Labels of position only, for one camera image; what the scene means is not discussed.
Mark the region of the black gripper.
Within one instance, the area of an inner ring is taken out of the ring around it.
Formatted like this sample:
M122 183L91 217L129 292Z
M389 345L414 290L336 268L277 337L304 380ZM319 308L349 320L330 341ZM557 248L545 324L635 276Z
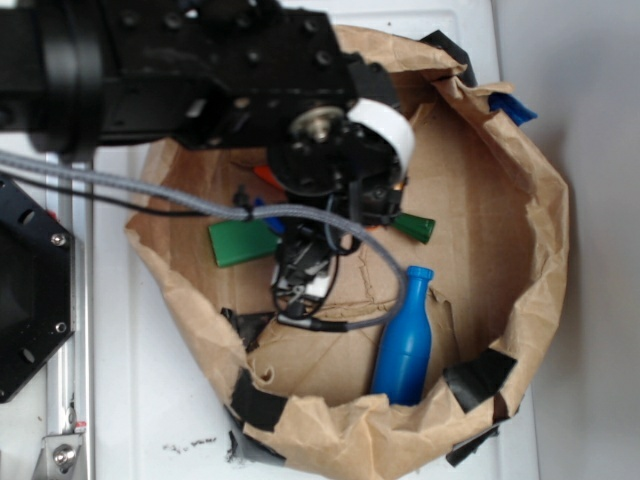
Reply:
M191 150L262 148L295 211L283 216L272 301L281 320L312 320L310 288L360 246L308 216L360 227L400 212L414 136L385 69L341 51L328 17L277 1L180 1L182 50L206 60L204 94L174 139Z

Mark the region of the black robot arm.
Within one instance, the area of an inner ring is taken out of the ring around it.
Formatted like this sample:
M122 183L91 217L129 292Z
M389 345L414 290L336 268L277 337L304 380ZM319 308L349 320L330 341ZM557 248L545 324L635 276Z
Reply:
M164 138L262 148L287 195L202 212L276 217L279 322L321 320L314 279L400 212L414 136L389 73L338 44L327 15L276 1L21 1L1 12L1 127L66 162Z

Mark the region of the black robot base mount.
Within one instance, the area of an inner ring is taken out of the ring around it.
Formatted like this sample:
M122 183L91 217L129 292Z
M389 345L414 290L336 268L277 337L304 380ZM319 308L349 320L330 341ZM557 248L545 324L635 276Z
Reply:
M71 337L73 236L1 177L1 402Z

